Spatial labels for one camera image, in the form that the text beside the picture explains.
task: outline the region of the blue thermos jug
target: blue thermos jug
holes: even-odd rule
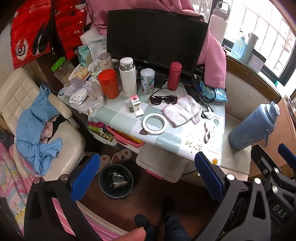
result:
[[[268,144],[268,135],[276,126],[279,116],[279,106],[273,101],[271,104],[261,104],[252,114],[229,133],[229,143],[233,149],[240,151],[247,146],[265,139]]]

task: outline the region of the sunglasses lens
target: sunglasses lens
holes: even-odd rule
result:
[[[176,104],[178,101],[178,96],[173,96],[173,95],[167,96],[165,101],[168,104]]]
[[[160,96],[150,96],[149,100],[151,104],[154,104],[154,105],[159,105],[162,102],[162,98]]]

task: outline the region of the window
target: window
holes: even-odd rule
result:
[[[295,70],[296,51],[293,54],[295,36],[281,13],[269,0],[224,1],[230,5],[231,11],[223,44],[232,47],[240,29],[246,35],[253,32],[259,38],[254,49],[266,58],[262,72],[273,82],[278,80],[285,85]],[[196,12],[208,22],[208,15],[213,12],[218,0],[191,2]],[[227,9],[227,5],[223,4],[222,8]]]

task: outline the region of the green jar lid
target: green jar lid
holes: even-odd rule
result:
[[[52,72],[55,72],[62,63],[64,63],[66,60],[66,57],[60,57],[51,67]]]

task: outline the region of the window sill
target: window sill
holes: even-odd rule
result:
[[[274,83],[268,79],[262,72],[256,73],[244,62],[234,58],[229,51],[226,56],[226,71],[234,74],[238,78],[242,79],[250,86],[259,91],[269,101],[278,103],[281,100],[281,96],[278,93]]]

